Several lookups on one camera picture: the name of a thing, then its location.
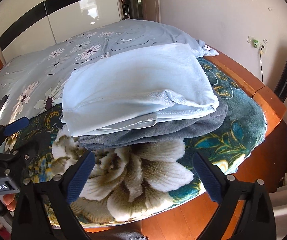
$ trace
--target power cord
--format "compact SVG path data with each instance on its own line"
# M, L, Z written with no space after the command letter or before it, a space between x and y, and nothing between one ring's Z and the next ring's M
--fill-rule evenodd
M260 68L261 68L261 81L262 83L264 83L264 76L263 76L263 65L261 63L261 55L263 54L262 50L265 48L264 45L261 46L261 49L260 49Z

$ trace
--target green floral blanket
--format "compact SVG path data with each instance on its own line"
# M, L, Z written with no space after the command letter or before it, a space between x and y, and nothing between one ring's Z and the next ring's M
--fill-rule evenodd
M193 153L203 153L229 174L263 142L266 123L261 108L213 64L203 58L198 61L228 105L222 126L197 138L94 151L96 165L80 198L71 204L84 227L124 224L181 205L205 192L192 167ZM23 171L23 178L48 181L63 174L85 152L61 118L59 104L32 118L27 128L9 140L7 148L17 149L38 138L38 156ZM51 204L45 205L56 225Z

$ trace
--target doorway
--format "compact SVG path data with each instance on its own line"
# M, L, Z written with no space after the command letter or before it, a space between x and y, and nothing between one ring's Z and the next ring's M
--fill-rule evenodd
M142 3L141 0L137 0L137 10L138 10L138 19L143 20L144 19L144 13L142 12Z
M133 13L131 10L131 0L121 0L121 5L122 5L122 10L123 10L123 15L122 19L133 19Z

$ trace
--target stack of folded clothes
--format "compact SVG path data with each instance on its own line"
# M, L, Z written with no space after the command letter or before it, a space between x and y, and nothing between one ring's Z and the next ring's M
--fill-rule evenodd
M227 105L189 44L173 43L78 68L64 86L62 111L81 146L101 149L210 133Z

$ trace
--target finger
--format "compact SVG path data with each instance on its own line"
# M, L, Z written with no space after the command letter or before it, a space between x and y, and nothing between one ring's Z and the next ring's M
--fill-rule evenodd
M5 205L9 205L11 202L13 202L15 197L15 194L8 194L3 196L3 202Z
M9 205L7 205L7 209L10 211L14 211L16 209L17 202L14 200Z

